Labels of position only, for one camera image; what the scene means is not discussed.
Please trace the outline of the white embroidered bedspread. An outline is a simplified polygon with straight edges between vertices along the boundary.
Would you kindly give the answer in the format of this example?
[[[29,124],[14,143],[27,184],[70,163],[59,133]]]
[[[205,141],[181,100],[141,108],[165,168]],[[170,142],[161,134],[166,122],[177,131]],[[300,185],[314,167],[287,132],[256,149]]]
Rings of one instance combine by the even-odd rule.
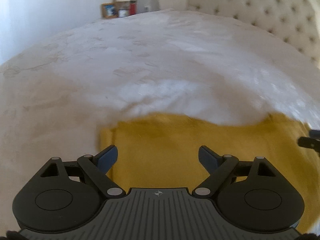
[[[319,128],[319,69],[239,20],[163,10],[64,31],[1,66],[1,233],[52,156],[98,149],[103,126],[152,112],[244,125],[281,112]]]

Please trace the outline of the wooden picture frame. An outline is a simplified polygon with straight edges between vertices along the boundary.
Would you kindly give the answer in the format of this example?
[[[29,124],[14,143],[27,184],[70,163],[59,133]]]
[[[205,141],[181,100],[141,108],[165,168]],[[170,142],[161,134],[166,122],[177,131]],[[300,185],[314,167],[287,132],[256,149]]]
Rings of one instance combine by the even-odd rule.
[[[118,12],[115,3],[104,3],[101,5],[102,18],[117,18]]]

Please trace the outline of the cream tufted headboard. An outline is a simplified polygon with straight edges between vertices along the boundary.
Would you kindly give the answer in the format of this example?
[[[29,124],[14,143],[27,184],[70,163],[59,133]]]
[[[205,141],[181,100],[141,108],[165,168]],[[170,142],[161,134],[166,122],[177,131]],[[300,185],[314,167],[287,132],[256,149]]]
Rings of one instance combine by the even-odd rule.
[[[231,17],[280,38],[319,66],[319,0],[158,0],[160,9]]]

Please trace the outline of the white jar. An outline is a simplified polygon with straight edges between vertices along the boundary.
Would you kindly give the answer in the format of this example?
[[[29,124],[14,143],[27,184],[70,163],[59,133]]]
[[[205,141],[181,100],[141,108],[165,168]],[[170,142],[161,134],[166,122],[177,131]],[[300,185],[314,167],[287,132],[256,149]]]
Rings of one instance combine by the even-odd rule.
[[[129,16],[130,15],[130,13],[129,13],[129,10],[128,9],[120,9],[119,11],[118,11],[118,17],[119,18],[124,18],[124,17],[127,17],[127,16]]]

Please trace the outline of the red bottle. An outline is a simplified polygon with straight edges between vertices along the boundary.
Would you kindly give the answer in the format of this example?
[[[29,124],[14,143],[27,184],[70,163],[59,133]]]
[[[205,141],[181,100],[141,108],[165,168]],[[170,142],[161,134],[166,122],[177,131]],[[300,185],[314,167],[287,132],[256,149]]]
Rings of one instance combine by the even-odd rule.
[[[129,7],[129,15],[135,15],[137,10],[137,1],[131,0],[130,7]]]

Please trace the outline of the yellow knit sweater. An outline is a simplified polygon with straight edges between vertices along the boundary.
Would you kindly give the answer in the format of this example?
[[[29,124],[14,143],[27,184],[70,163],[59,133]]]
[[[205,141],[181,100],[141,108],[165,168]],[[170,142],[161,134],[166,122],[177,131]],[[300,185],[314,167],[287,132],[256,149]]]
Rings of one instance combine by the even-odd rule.
[[[100,130],[100,148],[115,145],[118,160],[108,176],[125,190],[132,187],[187,187],[208,177],[198,160],[199,148],[252,161],[267,158],[298,190],[305,211],[302,233],[319,233],[319,156],[297,140],[309,126],[280,113],[253,125],[220,126],[186,115],[152,114]]]

